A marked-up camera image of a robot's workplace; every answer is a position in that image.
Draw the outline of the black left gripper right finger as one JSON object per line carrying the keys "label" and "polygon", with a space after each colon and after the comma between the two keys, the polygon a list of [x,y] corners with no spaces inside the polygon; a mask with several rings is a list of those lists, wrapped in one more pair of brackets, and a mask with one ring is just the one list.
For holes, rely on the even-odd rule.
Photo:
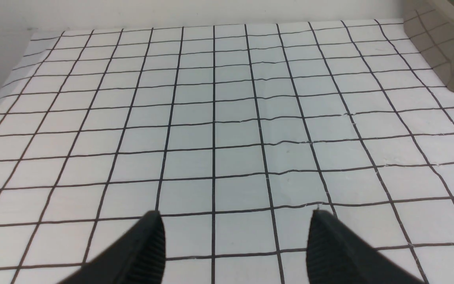
{"label": "black left gripper right finger", "polygon": [[306,247],[310,284],[420,284],[326,210],[316,209]]}

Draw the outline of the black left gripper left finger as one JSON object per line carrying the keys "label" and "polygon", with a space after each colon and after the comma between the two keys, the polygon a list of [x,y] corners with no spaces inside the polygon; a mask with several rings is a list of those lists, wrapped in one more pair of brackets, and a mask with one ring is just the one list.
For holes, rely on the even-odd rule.
{"label": "black left gripper left finger", "polygon": [[62,284],[160,284],[166,236],[159,211],[148,211],[122,237]]}

